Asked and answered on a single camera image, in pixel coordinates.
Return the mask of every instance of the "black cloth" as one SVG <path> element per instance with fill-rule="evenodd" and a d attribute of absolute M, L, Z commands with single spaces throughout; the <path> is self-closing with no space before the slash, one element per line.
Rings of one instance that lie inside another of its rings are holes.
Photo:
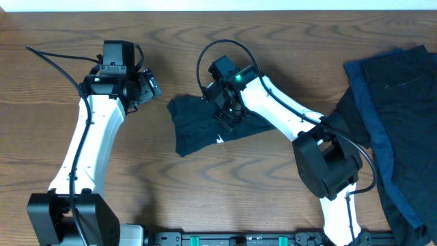
<path fill-rule="evenodd" d="M 361 117 L 356 103 L 354 95 L 350 87 L 346 90 L 345 94 L 340 98 L 337 103 L 337 111 L 346 121 L 348 125 L 351 138 L 358 144 L 365 148 L 370 148 L 370 135 L 364 126 L 364 121 Z"/>
<path fill-rule="evenodd" d="M 363 64 L 395 152 L 393 182 L 437 242 L 437 65 L 424 46 Z"/>
<path fill-rule="evenodd" d="M 414 229 L 401 214 L 384 188 L 378 165 L 376 165 L 375 168 L 376 173 L 378 174 L 378 182 L 376 186 L 380 196 L 381 207 L 387 218 L 387 222 L 392 229 L 396 243 L 398 245 L 423 246 L 431 242 L 431 238 L 427 233 L 427 228 L 424 225 Z"/>
<path fill-rule="evenodd" d="M 179 96 L 167 105 L 175 124 L 176 152 L 184 157 L 211 144 L 223 143 L 274 129 L 262 116 L 251 113 L 233 131 L 214 117 L 217 106 L 196 96 Z"/>

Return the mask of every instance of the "green connector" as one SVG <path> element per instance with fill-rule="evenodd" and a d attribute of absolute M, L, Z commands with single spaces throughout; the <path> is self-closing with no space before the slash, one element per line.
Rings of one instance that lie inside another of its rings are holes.
<path fill-rule="evenodd" d="M 190 237 L 190 246 L 200 246 L 200 239 L 198 236 Z"/>
<path fill-rule="evenodd" d="M 279 237 L 279 246 L 288 246 L 288 237 L 280 236 Z"/>

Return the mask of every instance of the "cable clip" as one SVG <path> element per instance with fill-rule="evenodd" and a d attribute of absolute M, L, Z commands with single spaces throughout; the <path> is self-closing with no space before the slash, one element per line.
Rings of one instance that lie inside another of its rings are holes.
<path fill-rule="evenodd" d="M 138 104 L 137 104 L 137 102 L 135 102 L 134 110 L 126 112 L 126 115 L 128 115 L 129 113 L 137 112 L 138 111 L 138 107 L 137 106 L 138 106 Z"/>
<path fill-rule="evenodd" d="M 99 64 L 103 64 L 103 55 L 102 54 L 98 54 L 97 56 L 97 60 Z"/>
<path fill-rule="evenodd" d="M 300 115 L 300 123 L 303 123 L 303 119 L 306 118 L 307 116 L 303 113 Z"/>
<path fill-rule="evenodd" d="M 73 177 L 73 174 L 71 172 L 68 173 L 68 180 L 70 180 Z"/>

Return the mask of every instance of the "wood grain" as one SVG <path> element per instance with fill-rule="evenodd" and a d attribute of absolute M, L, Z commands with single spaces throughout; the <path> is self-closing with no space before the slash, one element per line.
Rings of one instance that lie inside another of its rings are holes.
<path fill-rule="evenodd" d="M 436 12 L 99 12 L 0 14 L 0 244 L 36 245 L 26 212 L 45 192 L 68 149 L 79 98 L 52 67 L 25 50 L 93 57 L 103 40 L 141 45 L 163 90 L 129 115 L 117 134 L 106 201 L 122 223 L 186 231 L 293 231 L 322 228 L 318 199 L 301 182 L 291 143 L 279 131 L 208 146 L 180 158 L 166 109 L 180 94 L 200 95 L 195 64 L 205 45 L 247 45 L 286 94 L 329 113 L 348 80 L 345 61 L 396 47 L 436 51 Z M 201 80 L 223 54 L 246 66 L 243 51 L 208 51 Z M 82 81 L 93 64 L 53 58 Z M 359 187 L 371 182 L 366 164 Z M 377 191 L 356 198 L 358 221 L 389 230 Z"/>

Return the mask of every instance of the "white wall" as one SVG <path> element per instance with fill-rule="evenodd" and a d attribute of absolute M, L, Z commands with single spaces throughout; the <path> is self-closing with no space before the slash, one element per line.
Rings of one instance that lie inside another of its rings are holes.
<path fill-rule="evenodd" d="M 437 0 L 0 0 L 6 12 L 437 10 Z"/>

